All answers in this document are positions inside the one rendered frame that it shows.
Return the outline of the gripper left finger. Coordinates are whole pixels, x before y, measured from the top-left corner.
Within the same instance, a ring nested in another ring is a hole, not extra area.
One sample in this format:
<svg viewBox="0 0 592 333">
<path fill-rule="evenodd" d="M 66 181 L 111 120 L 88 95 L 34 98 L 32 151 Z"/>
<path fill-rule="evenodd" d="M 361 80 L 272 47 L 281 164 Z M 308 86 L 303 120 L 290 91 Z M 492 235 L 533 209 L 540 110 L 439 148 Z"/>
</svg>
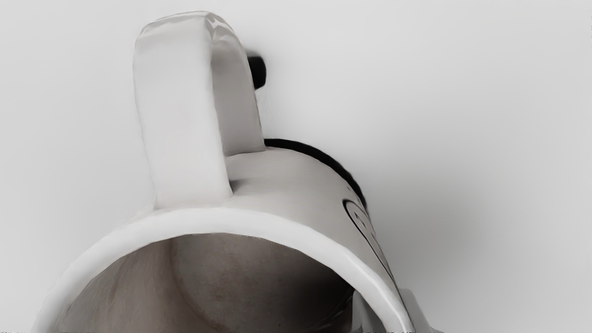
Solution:
<svg viewBox="0 0 592 333">
<path fill-rule="evenodd" d="M 352 296 L 351 322 L 351 333 L 386 333 L 385 326 L 376 312 L 357 290 Z"/>
</svg>

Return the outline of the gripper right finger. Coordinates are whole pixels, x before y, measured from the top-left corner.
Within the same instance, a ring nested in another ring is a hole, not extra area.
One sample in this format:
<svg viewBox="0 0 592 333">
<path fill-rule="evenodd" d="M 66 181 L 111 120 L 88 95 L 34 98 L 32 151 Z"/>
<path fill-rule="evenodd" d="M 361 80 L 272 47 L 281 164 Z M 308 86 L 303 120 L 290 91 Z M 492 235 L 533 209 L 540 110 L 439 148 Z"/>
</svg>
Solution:
<svg viewBox="0 0 592 333">
<path fill-rule="evenodd" d="M 441 333 L 441 331 L 431 327 L 411 290 L 399 289 L 399 294 L 416 333 Z"/>
</svg>

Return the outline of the white mug with black print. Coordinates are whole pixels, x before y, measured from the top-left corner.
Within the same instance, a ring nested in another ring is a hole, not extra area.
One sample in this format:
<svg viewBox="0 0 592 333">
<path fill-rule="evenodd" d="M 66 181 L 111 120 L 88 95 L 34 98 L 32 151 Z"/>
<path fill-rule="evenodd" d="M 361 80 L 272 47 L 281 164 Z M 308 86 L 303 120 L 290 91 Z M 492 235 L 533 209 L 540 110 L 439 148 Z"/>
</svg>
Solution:
<svg viewBox="0 0 592 333">
<path fill-rule="evenodd" d="M 416 333 L 357 182 L 264 138 L 224 19 L 146 25 L 133 74 L 155 200 L 70 264 L 32 333 L 351 333 L 355 290 L 386 333 Z"/>
</svg>

